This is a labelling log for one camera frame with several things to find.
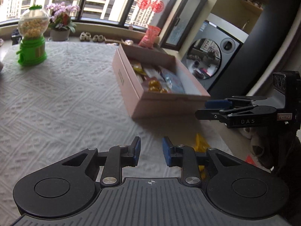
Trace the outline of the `blue white snack packet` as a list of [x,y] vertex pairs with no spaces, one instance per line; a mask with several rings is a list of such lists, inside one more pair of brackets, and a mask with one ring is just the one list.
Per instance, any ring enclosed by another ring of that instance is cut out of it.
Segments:
[[161,73],[172,93],[185,94],[184,87],[177,75],[164,68],[161,70]]

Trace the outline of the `clear bag brown snacks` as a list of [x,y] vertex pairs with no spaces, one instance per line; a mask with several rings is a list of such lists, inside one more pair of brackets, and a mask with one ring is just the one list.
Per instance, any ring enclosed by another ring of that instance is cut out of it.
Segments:
[[164,81],[159,81],[157,78],[146,79],[142,84],[145,91],[169,93],[169,87]]

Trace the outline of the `grey snack bar packet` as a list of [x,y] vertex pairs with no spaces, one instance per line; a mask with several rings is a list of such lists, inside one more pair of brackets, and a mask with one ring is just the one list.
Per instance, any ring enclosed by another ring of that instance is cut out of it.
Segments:
[[146,75],[149,78],[157,78],[157,79],[159,79],[161,77],[161,75],[155,69],[155,67],[152,66],[152,65],[150,65],[150,64],[142,64],[142,68],[143,68],[144,72],[146,73]]

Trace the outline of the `red yellow candy bag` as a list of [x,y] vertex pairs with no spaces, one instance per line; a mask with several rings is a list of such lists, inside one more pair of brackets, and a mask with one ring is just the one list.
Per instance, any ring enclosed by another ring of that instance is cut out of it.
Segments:
[[141,63],[137,60],[130,60],[130,65],[132,66],[132,69],[134,70],[135,75],[138,78],[138,81],[140,83],[143,83],[146,80],[146,78],[148,77],[148,75],[144,71]]

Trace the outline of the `grey washing machine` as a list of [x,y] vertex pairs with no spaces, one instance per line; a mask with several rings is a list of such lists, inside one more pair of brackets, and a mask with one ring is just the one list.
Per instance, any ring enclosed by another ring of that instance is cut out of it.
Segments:
[[248,36],[230,22],[211,13],[199,28],[181,62],[209,91]]

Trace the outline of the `pink cardboard box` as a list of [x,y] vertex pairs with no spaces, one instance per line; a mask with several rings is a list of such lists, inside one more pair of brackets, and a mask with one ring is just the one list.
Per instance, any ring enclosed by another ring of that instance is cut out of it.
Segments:
[[112,65],[132,119],[194,114],[210,99],[174,56],[121,44]]

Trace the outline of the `white textured tablecloth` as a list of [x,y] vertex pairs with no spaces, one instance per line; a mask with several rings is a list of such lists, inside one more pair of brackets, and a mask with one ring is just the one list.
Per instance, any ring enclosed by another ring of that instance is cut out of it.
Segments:
[[86,148],[106,152],[141,138],[136,167],[124,177],[177,177],[166,166],[162,138],[194,145],[197,133],[210,146],[230,149],[208,121],[193,116],[133,120],[116,80],[116,46],[84,42],[49,42],[47,59],[21,67],[19,47],[1,47],[1,225],[18,217],[12,190],[18,180]]

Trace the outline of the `orange bag by window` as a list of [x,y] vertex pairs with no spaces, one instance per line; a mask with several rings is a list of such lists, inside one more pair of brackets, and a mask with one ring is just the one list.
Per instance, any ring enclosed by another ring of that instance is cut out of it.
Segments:
[[160,34],[161,29],[157,26],[148,25],[148,29],[144,34],[143,38],[139,42],[140,47],[150,48],[153,49],[155,39]]

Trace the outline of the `black framed window door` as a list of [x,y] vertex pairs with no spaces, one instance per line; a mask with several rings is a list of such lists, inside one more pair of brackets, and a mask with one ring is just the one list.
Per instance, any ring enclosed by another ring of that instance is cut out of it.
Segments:
[[207,1],[182,0],[162,38],[160,47],[178,51]]

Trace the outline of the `right red window decoration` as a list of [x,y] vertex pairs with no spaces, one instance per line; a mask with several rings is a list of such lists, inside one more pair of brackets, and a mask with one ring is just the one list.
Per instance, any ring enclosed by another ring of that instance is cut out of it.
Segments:
[[154,1],[151,4],[151,9],[154,13],[161,13],[164,10],[164,3],[162,1]]

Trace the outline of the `red window decoration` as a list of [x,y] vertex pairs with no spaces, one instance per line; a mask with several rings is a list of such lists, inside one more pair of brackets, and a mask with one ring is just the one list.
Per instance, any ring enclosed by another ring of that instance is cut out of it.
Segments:
[[161,13],[164,10],[164,3],[162,1],[154,1],[151,4],[151,9],[154,13]]
[[137,6],[141,10],[147,9],[151,5],[151,0],[138,0]]

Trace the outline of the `left red window decoration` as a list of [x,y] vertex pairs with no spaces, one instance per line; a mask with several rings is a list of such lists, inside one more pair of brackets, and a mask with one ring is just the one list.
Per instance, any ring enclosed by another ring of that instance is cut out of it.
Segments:
[[147,9],[151,5],[151,0],[138,0],[137,6],[141,10]]

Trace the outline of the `pink orchid flower pot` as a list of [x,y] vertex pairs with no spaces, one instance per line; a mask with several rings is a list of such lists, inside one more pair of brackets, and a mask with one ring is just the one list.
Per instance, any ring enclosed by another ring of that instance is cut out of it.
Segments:
[[50,39],[56,42],[66,41],[70,33],[75,33],[76,24],[71,17],[80,11],[80,7],[61,2],[49,4],[46,9],[49,12]]

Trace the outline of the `black stool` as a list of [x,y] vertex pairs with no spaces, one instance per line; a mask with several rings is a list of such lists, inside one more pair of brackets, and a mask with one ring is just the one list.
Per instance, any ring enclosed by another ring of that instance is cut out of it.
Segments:
[[11,34],[12,45],[19,44],[21,39],[22,39],[22,36],[20,35],[19,30],[14,29],[12,34]]

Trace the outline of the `green gumball machine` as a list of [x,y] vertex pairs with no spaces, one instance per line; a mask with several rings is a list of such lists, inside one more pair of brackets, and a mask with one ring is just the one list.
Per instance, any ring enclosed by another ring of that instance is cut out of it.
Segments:
[[49,14],[41,5],[33,5],[25,10],[18,22],[22,36],[18,63],[21,66],[35,66],[47,59],[44,33],[49,25]]

